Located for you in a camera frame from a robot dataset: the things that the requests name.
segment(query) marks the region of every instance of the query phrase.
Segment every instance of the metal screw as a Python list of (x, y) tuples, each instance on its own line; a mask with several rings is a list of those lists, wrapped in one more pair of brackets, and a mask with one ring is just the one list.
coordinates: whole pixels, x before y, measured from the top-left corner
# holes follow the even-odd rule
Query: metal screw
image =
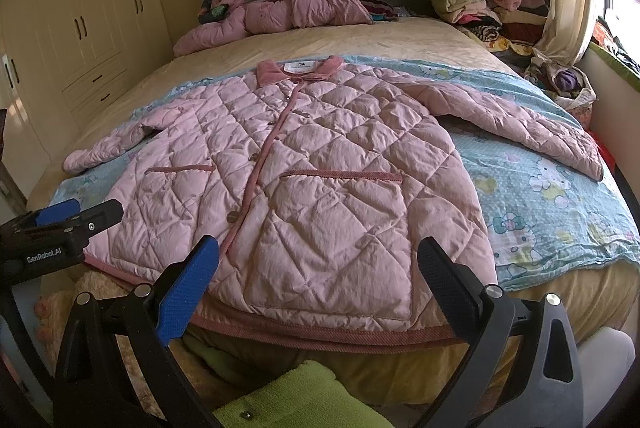
[(560, 305), (560, 297), (557, 294), (549, 293), (546, 295), (546, 301), (551, 305)]
[(151, 293), (151, 286), (148, 283), (141, 283), (134, 289), (133, 293), (138, 298), (144, 298), (145, 296), (149, 296), (149, 293)]
[(91, 295), (89, 293), (80, 293), (77, 297), (76, 297), (76, 303), (78, 305), (84, 305), (87, 302), (89, 302), (89, 300), (91, 300)]
[(500, 298), (504, 291), (499, 285), (488, 285), (484, 290), (491, 298)]

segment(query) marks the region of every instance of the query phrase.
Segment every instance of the blue hello kitty blanket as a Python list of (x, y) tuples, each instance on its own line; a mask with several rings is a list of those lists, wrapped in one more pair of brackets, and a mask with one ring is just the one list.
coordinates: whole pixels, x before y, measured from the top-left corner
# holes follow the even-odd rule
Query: blue hello kitty blanket
[[(542, 91), (519, 76), (415, 60), (367, 56), (346, 56), (345, 60), (470, 85), (548, 118), (580, 127)], [(182, 84), (164, 98), (135, 110), (132, 119), (192, 87), (215, 83), (234, 74)], [(494, 250), (498, 282), (505, 289), (533, 287), (576, 267), (607, 265), (619, 259), (640, 267), (638, 229), (606, 167), (604, 179), (594, 182), (461, 119), (445, 116), (440, 123), (449, 131), (476, 186)], [(66, 180), (52, 204), (76, 198), (85, 209), (100, 203), (140, 148), (142, 145)]]

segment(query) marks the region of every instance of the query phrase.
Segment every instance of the white wardrobe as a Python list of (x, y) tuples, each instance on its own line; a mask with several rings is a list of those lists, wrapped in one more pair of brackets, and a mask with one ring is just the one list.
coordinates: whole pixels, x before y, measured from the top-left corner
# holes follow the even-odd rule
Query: white wardrobe
[(0, 0), (0, 54), (0, 106), (14, 117), (3, 161), (25, 195), (92, 118), (172, 58), (160, 0)]

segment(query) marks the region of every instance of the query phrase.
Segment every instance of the cabinet handle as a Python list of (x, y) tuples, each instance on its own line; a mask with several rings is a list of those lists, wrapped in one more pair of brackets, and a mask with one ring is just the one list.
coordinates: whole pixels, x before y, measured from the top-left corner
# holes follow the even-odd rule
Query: cabinet handle
[(14, 59), (11, 59), (11, 65), (14, 68), (14, 73), (15, 73), (15, 82), (16, 83), (20, 83), (20, 75), (18, 75), (18, 69), (15, 68), (15, 62)]
[(4, 64), (4, 70), (6, 71), (6, 79), (9, 80), (9, 85), (11, 85), (11, 88), (14, 88), (14, 84), (11, 81), (11, 73), (9, 72), (9, 65), (8, 64)]

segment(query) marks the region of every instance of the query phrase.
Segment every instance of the patch pocket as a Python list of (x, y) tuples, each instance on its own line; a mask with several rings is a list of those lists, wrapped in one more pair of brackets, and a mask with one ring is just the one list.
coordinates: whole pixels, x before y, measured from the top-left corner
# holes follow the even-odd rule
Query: patch pocket
[(292, 170), (270, 195), (249, 266), (247, 302), (410, 316), (412, 252), (401, 175)]

